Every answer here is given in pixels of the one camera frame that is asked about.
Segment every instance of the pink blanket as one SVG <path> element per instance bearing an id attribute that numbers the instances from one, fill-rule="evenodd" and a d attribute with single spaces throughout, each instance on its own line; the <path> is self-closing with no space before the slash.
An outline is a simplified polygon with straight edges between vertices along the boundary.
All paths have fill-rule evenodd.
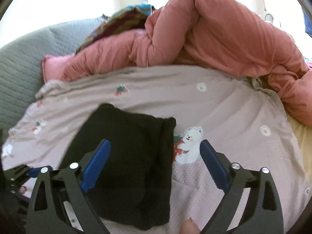
<path id="1" fill-rule="evenodd" d="M 291 37 L 235 0 L 170 0 L 144 29 L 93 43 L 67 62 L 61 80 L 167 64 L 267 75 L 286 111 L 312 127 L 312 70 Z"/>

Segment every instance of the yellow sheet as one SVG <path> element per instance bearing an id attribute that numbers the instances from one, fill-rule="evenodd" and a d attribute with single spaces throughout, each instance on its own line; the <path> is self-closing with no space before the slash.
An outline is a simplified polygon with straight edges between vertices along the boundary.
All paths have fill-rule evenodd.
<path id="1" fill-rule="evenodd" d="M 312 128 L 303 125 L 289 114 L 287 114 L 287 118 L 297 137 L 303 155 L 303 165 L 312 188 Z"/>

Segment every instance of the striped cloth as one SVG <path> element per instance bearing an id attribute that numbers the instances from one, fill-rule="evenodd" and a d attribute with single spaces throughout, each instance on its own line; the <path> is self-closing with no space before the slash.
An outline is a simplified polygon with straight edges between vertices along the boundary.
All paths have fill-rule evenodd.
<path id="1" fill-rule="evenodd" d="M 144 29 L 147 17 L 155 10 L 150 4 L 131 5 L 107 18 L 77 48 L 76 54 L 99 39 L 131 29 Z"/>

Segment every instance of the gray quilted pad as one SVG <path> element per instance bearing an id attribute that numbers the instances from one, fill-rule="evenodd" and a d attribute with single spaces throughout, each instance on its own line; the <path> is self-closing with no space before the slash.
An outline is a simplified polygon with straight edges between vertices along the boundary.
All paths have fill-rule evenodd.
<path id="1" fill-rule="evenodd" d="M 104 18 L 78 20 L 49 26 L 22 36 L 0 49 L 0 128 L 8 130 L 35 101 L 43 85 L 41 60 L 44 55 L 73 53 Z"/>

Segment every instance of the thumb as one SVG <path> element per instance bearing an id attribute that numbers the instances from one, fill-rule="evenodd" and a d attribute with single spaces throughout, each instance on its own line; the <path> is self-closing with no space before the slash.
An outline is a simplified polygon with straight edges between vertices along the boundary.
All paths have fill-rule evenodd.
<path id="1" fill-rule="evenodd" d="M 200 233 L 200 229 L 190 218 L 189 220 L 186 220 L 182 224 L 179 234 L 199 234 L 199 233 Z"/>

